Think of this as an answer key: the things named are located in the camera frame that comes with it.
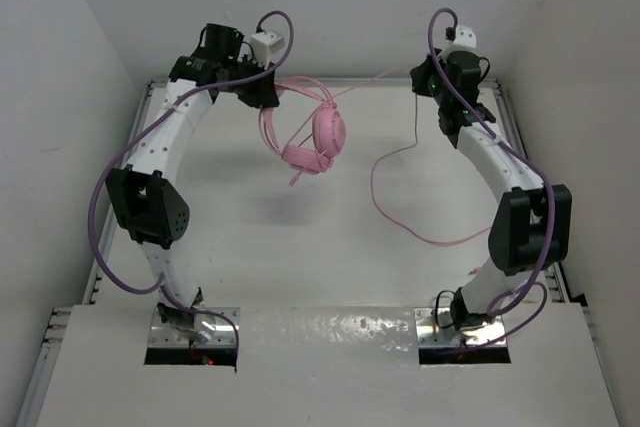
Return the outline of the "pink headphones with cable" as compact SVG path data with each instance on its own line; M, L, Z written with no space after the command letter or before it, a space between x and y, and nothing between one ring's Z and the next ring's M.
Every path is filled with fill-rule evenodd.
M280 145L277 141L273 122L274 110L264 108L258 114L259 133L264 144L295 170L294 176L289 181L291 186L295 185L303 175L328 172L335 159L341 154L347 133L336 99L406 68L405 65L394 67L374 77L354 82L338 93L332 93L325 83L305 76L292 76L275 84L278 95L294 92L319 102L319 105L284 145Z

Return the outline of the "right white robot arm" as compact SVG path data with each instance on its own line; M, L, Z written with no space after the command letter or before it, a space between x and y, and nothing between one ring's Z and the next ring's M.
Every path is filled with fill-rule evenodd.
M546 181L516 152L479 102L479 56L436 49L410 77L415 94L436 102L441 132L474 165L497 202L489 257L450 304L455 329L475 327L505 313L498 304L509 294L522 301L540 273L566 257L572 194Z

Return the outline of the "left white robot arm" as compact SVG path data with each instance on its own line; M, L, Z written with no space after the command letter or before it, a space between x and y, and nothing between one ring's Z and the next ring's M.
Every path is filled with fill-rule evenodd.
M106 178L118 224L162 282L157 309L164 322L193 327L192 312L202 301L190 267L179 264L172 251L190 221L190 208L176 188L188 143L222 92L249 107L278 106L271 60L284 47L282 35L262 28L244 36L232 27L206 25L196 49L170 71L156 127L138 141L125 166Z

